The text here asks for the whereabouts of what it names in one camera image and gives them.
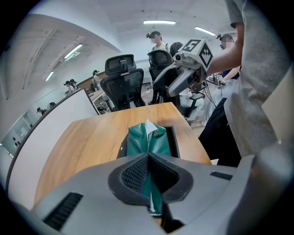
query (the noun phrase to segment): chair headrest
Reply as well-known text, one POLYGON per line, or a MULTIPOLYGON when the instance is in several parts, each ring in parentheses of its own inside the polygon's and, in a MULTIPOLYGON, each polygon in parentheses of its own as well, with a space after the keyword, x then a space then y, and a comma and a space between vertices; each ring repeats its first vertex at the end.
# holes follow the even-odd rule
POLYGON ((134 55, 120 55, 111 57, 105 62, 106 75, 113 74, 127 74, 130 69, 135 69, 136 64, 134 61, 134 55))
POLYGON ((154 50, 147 54, 149 56, 149 63, 151 67, 158 67, 161 65, 171 65, 173 58, 170 53, 165 50, 154 50))

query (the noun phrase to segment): teal cloth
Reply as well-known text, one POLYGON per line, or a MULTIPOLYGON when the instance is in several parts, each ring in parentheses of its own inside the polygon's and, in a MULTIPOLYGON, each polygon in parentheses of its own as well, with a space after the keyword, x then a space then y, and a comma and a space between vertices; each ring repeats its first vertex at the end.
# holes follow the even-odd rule
MULTIPOLYGON (((127 156, 136 155, 139 153, 162 153, 171 156, 169 140, 166 129, 155 125, 157 130, 149 134, 150 141, 148 142, 146 135, 145 124, 141 123, 129 128, 128 150, 127 156)), ((143 186, 143 195, 151 198, 153 208, 149 209, 150 214, 162 214, 162 195, 159 192, 155 182, 152 180, 150 172, 148 172, 143 186)))

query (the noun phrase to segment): wooden table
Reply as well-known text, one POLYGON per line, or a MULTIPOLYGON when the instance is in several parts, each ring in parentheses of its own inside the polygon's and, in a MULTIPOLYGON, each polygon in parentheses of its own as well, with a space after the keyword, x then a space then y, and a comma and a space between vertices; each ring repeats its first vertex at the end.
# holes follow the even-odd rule
POLYGON ((149 119, 173 125, 181 159, 211 164, 197 136, 172 103, 133 108, 75 121, 64 131, 43 168, 35 203, 77 172, 116 159, 128 128, 149 119))
POLYGON ((91 101, 94 103, 96 100, 98 100, 105 92, 103 90, 95 91, 93 92, 92 96, 90 96, 91 101))

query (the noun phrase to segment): white ceiling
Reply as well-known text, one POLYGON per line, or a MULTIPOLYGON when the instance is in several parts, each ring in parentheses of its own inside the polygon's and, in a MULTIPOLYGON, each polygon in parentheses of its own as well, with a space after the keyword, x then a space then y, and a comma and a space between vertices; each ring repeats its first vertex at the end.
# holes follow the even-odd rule
POLYGON ((118 33, 151 31, 144 20, 171 20, 171 30, 187 32, 199 26, 215 34, 232 31, 224 0, 99 0, 118 33))
POLYGON ((56 24, 48 24, 46 16, 30 15, 25 19, 10 40, 6 56, 6 90, 8 95, 31 84, 44 83, 56 62, 82 43, 80 54, 65 61, 57 70, 68 67, 73 61, 91 54, 99 43, 73 30, 60 29, 56 24))

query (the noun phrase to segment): ceiling light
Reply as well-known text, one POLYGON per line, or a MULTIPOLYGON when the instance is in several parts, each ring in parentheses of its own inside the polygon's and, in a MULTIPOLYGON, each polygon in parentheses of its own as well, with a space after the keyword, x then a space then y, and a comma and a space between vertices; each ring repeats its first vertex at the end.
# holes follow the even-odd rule
POLYGON ((175 24, 175 21, 165 20, 144 20, 144 24, 175 24))
POLYGON ((202 31, 202 32, 205 32, 205 33, 207 33, 207 34, 210 34, 210 35, 212 35, 212 36, 215 36, 214 33, 210 32, 210 31, 207 31, 207 30, 205 30, 205 29, 203 29, 203 28, 195 27, 195 29, 198 29, 198 30, 200 30, 200 31, 202 31))
POLYGON ((76 50, 78 50, 79 48, 81 48, 83 46, 83 44, 79 44, 78 46, 76 46, 71 52, 69 52, 64 59, 69 58, 76 50))
POLYGON ((47 81, 50 79, 50 77, 52 76, 53 73, 54 73, 54 71, 52 71, 52 72, 48 75, 48 77, 46 78, 45 82, 47 82, 47 81))

